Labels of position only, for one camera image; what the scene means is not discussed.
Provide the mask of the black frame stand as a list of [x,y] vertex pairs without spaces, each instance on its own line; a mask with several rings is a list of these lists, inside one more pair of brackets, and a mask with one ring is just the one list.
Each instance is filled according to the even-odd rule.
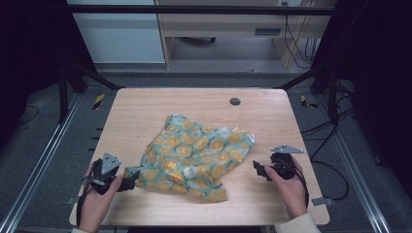
[[328,88],[327,98],[327,115],[332,124],[338,125],[338,113],[337,113],[337,69],[331,64],[324,64],[313,67],[305,73],[299,75],[297,78],[284,83],[279,86],[279,89],[288,90],[293,86],[306,81],[309,78],[314,78],[310,89],[314,94],[322,93]]
[[60,103],[59,122],[63,122],[64,119],[68,117],[69,113],[67,84],[71,84],[71,86],[77,93],[84,93],[87,89],[84,77],[89,77],[112,90],[122,89],[121,85],[117,85],[104,79],[96,72],[88,70],[78,63],[63,64],[58,71],[58,89]]

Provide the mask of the aluminium floor rail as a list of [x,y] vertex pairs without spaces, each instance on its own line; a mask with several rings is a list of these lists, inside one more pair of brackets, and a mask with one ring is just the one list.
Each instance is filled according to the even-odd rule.
[[334,151],[339,155],[342,165],[345,167],[348,181],[352,184],[353,190],[358,195],[362,208],[373,228],[375,233],[391,233],[389,224],[382,214],[375,197],[370,190],[361,169],[354,160],[349,147],[344,141],[343,136],[339,132],[342,126],[339,122],[345,117],[354,113],[353,106],[348,96],[339,96],[334,103],[329,106],[329,101],[323,95],[316,96],[316,101],[319,103],[319,108],[326,120],[332,121],[330,113],[333,107],[337,108],[337,123],[331,123],[329,128],[332,130],[331,140],[335,146]]
[[18,223],[20,222],[28,204],[30,203],[41,179],[44,177],[44,174],[48,169],[51,160],[53,159],[54,154],[63,136],[65,135],[65,132],[70,125],[81,100],[81,94],[75,93],[73,95],[73,100],[69,105],[67,115],[56,126],[39,160],[37,161],[30,176],[26,180],[21,192],[19,193],[17,200],[0,223],[0,233],[14,233],[14,231],[16,230]]

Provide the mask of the black frame crossbar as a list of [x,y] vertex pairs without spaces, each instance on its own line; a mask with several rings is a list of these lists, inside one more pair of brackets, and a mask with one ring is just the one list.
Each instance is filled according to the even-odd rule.
[[71,13],[86,14],[192,14],[192,15],[276,15],[332,16],[334,8],[247,7],[247,6],[150,6],[150,5],[68,5]]

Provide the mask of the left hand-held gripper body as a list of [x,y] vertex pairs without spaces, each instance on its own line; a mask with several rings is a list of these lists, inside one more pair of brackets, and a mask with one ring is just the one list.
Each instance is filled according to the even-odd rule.
[[116,178],[120,165],[121,161],[119,159],[105,151],[102,158],[93,162],[91,174],[86,181],[99,194],[105,194]]

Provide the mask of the green orange-print cloth bag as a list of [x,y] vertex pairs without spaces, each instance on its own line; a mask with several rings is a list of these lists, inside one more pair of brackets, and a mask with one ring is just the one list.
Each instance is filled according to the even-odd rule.
[[147,145],[138,166],[127,167],[136,184],[153,186],[219,203],[228,199],[220,177],[238,166],[255,144],[240,128],[214,128],[182,115],[167,117],[164,128]]

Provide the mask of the person's right hand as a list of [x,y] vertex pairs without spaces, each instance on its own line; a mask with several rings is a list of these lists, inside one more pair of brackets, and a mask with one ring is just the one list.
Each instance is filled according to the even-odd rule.
[[285,203],[287,214],[290,219],[307,214],[305,188],[298,176],[289,180],[281,178],[270,166],[264,167],[266,174],[278,188],[280,196]]

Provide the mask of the dark curtain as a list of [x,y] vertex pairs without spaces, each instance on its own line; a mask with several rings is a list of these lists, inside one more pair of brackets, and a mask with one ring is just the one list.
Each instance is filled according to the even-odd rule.
[[32,6],[67,0],[0,0],[0,149],[10,141],[28,97],[57,82],[59,52],[34,26]]
[[338,76],[355,85],[355,101],[368,134],[412,196],[412,0],[337,0],[345,15],[326,27],[315,63],[333,57]]

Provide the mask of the person's left hand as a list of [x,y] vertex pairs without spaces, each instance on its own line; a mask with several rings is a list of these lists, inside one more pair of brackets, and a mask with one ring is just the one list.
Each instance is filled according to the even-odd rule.
[[87,189],[78,226],[79,230],[86,233],[97,233],[109,211],[114,196],[120,188],[121,180],[122,176],[116,176],[105,194],[99,194],[91,186]]

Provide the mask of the white cabinet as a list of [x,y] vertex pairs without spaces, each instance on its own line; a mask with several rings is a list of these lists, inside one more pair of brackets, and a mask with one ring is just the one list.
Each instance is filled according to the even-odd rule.
[[73,14],[97,64],[163,63],[156,14]]

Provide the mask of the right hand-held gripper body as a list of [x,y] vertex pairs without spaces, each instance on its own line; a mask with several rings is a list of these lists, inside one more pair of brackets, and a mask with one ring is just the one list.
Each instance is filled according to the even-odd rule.
[[294,148],[287,144],[271,149],[272,168],[284,180],[290,180],[295,176],[295,165],[292,159],[293,153],[303,153],[303,150]]

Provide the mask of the yellow black tape strip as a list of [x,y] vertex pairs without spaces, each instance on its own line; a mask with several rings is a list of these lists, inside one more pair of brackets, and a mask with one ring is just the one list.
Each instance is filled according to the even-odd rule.
[[105,97],[104,93],[98,94],[98,96],[96,97],[95,102],[93,104],[93,107],[92,107],[93,110],[98,110],[99,109],[104,97]]

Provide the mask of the light wooden desk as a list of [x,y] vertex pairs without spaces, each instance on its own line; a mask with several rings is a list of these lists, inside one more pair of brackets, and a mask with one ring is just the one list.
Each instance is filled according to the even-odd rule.
[[[337,0],[154,0],[158,6],[247,6],[333,8]],[[323,37],[328,16],[192,15],[159,14],[161,36],[178,37],[269,37],[285,68],[301,54],[303,39]]]

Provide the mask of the yellow handled tool right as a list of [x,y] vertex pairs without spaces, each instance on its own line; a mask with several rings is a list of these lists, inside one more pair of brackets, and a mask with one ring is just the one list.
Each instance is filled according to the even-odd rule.
[[301,103],[302,106],[308,107],[310,109],[318,109],[318,105],[308,103],[307,100],[306,100],[306,97],[304,95],[300,96],[300,103]]

